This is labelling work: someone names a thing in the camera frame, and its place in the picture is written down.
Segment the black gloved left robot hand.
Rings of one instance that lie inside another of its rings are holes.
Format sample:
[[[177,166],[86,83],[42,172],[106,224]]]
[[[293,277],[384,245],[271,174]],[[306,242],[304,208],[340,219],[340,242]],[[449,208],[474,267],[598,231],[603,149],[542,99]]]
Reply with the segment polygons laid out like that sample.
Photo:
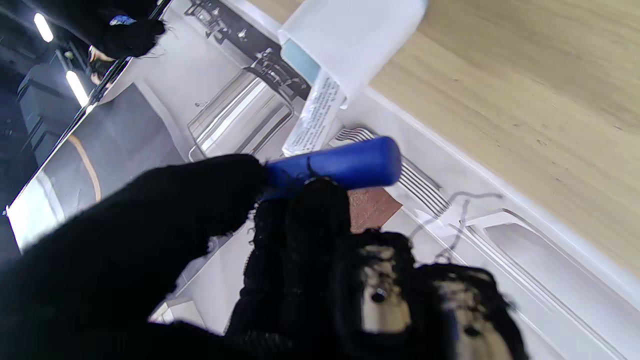
[[[259,200],[247,153],[154,168],[1,267],[3,360],[527,360],[494,276],[417,265],[411,241],[352,232],[348,192],[313,173]],[[213,237],[253,215],[225,333],[150,316]]]

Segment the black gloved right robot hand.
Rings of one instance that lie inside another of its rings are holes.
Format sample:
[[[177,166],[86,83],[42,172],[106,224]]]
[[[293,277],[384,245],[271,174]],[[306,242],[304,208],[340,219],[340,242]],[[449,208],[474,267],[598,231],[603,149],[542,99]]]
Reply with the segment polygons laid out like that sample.
[[[110,59],[141,57],[166,32],[157,0],[32,0],[30,5]]]

